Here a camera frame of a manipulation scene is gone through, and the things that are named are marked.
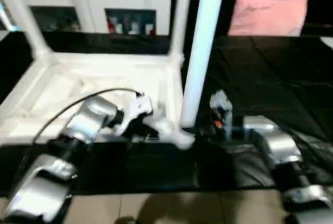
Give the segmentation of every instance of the floor tile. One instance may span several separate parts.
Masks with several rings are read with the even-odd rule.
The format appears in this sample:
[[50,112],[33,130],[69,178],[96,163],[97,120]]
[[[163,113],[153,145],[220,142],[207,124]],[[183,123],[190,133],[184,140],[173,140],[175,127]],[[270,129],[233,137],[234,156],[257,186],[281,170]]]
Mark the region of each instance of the floor tile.
[[275,190],[221,192],[227,224],[283,224],[286,212]]
[[76,196],[64,223],[113,224],[119,215],[120,195]]
[[140,224],[219,223],[224,216],[217,193],[164,193],[123,195],[120,219]]
[[3,218],[3,213],[4,213],[7,203],[8,203],[7,198],[0,197],[0,219]]

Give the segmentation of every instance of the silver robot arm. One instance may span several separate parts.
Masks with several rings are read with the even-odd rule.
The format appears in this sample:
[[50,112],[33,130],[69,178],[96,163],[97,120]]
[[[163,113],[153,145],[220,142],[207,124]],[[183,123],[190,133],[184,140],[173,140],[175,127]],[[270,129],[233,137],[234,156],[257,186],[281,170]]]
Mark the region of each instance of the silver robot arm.
[[324,186],[308,175],[302,154],[291,135],[264,116],[245,116],[232,119],[232,104],[224,91],[212,95],[210,106],[222,122],[226,141],[241,132],[246,142],[260,151],[280,192],[284,209],[290,212],[286,223],[333,223],[333,197]]
[[4,211],[4,221],[52,222],[69,198],[71,180],[77,177],[99,131],[121,124],[123,115],[100,96],[86,100],[59,136],[48,141],[48,153],[40,155],[20,180]]
[[53,223],[78,176],[85,157],[101,129],[110,127],[122,135],[132,120],[142,116],[142,124],[156,130],[161,142],[189,148],[193,135],[182,131],[164,116],[152,114],[146,95],[138,95],[125,110],[100,96],[86,100],[60,134],[47,142],[48,152],[40,155],[18,183],[4,212],[7,223]]

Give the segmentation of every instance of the cushion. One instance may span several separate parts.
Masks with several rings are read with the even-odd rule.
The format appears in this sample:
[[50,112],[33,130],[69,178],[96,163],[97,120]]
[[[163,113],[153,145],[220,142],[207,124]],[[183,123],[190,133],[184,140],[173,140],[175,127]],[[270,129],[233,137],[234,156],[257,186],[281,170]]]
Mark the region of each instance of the cushion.
[[228,35],[299,36],[308,0],[236,0]]

